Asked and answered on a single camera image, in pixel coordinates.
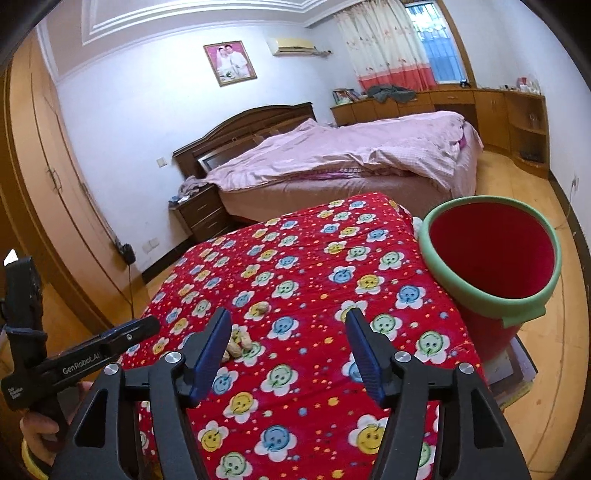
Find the framed wedding photo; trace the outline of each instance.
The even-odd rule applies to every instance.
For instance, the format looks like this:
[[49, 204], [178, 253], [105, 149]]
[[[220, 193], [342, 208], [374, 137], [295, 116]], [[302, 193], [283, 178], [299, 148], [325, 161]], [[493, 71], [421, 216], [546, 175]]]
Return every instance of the framed wedding photo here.
[[256, 78], [248, 54], [241, 41], [203, 46], [220, 87]]

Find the door handle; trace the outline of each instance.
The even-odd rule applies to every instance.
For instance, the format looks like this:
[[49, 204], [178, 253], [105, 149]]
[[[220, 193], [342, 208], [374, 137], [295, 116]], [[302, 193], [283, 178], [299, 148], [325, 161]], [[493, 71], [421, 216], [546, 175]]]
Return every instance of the door handle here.
[[56, 188], [56, 192], [57, 193], [62, 192], [64, 189], [63, 189], [63, 186], [61, 185], [61, 178], [60, 178], [60, 175], [57, 172], [57, 170], [53, 167], [49, 167], [47, 172], [49, 173], [49, 176], [51, 177], [51, 181], [53, 182], [53, 185]]

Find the wooden headboard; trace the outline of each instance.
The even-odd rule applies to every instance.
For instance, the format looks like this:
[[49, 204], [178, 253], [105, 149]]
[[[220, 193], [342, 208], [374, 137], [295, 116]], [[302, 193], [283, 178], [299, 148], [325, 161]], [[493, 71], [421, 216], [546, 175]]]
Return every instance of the wooden headboard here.
[[207, 173], [256, 147], [266, 137], [293, 130], [305, 120], [316, 120], [312, 104], [267, 105], [251, 108], [219, 124], [199, 140], [173, 153], [185, 178]]

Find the green rim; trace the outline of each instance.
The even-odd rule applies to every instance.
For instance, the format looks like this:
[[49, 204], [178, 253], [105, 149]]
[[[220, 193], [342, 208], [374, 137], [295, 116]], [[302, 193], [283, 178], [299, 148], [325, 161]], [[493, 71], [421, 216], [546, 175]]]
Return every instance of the green rim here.
[[[429, 236], [431, 225], [442, 213], [452, 208], [472, 203], [502, 203], [503, 205], [510, 205], [529, 213], [538, 220], [550, 237], [554, 248], [554, 271], [550, 281], [542, 290], [531, 297], [523, 299], [504, 299], [472, 286], [445, 264], [431, 243]], [[464, 197], [443, 203], [433, 209], [425, 218], [419, 233], [419, 244], [421, 253], [431, 274], [458, 303], [479, 315], [502, 319], [505, 327], [520, 325], [545, 314], [545, 304], [552, 296], [552, 292], [558, 283], [562, 266], [562, 253], [558, 237], [554, 228], [548, 223], [548, 220], [529, 205], [506, 197], [483, 195]]]

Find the white wall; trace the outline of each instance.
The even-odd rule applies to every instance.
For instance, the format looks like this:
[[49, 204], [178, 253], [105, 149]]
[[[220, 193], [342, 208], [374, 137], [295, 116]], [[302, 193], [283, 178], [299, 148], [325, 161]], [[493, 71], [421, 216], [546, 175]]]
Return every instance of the white wall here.
[[353, 88], [360, 92], [361, 85], [357, 81], [357, 75], [353, 70], [351, 57], [347, 51], [347, 45], [340, 35], [339, 27], [333, 17], [311, 28], [314, 44], [319, 50], [330, 50], [333, 54], [326, 59], [327, 81], [331, 88]]
[[460, 33], [479, 87], [514, 85], [520, 74], [496, 0], [443, 0]]
[[[89, 187], [119, 238], [146, 269], [186, 238], [167, 209], [183, 181], [160, 157], [200, 138], [223, 120], [262, 105], [313, 102], [333, 121], [325, 60], [273, 57], [267, 37], [310, 36], [302, 27], [267, 25], [195, 30], [107, 56], [67, 76], [58, 92], [74, 152]], [[219, 87], [203, 45], [242, 40], [258, 78]], [[142, 245], [158, 238], [145, 254]]]
[[573, 210], [591, 238], [591, 91], [558, 38], [519, 0], [495, 0], [511, 48], [523, 59], [524, 75], [538, 79], [546, 96], [550, 169], [566, 195], [574, 175], [579, 189]]

